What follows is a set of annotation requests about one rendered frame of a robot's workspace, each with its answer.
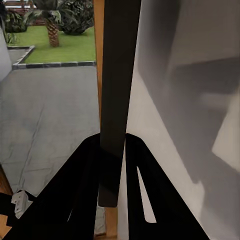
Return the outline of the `poster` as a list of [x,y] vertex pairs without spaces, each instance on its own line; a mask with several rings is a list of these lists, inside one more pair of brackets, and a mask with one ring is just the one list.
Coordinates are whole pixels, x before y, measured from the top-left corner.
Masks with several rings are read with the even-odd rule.
[[98,205],[116,208],[142,0],[104,0]]

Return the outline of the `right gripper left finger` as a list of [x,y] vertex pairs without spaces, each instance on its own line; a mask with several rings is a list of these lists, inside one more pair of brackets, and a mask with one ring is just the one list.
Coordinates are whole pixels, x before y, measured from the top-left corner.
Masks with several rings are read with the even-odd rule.
[[86,138],[3,240],[93,240],[100,133]]

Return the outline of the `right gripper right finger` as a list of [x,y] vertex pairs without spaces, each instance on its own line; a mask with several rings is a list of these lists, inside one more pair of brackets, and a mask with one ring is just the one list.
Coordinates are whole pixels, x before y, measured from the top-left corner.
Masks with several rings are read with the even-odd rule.
[[[210,240],[145,142],[125,136],[129,240]],[[137,167],[156,223],[145,220]]]

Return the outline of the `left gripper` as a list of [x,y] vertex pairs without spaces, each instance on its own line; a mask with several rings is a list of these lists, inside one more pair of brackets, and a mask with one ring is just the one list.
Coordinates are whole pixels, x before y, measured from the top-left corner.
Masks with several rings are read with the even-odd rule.
[[[28,195],[28,200],[29,201],[34,201],[36,197],[29,192],[25,191]],[[5,193],[0,193],[0,214],[8,216],[7,218],[7,226],[12,227],[18,220],[15,214],[15,207],[16,204],[12,203],[12,196],[5,194]]]

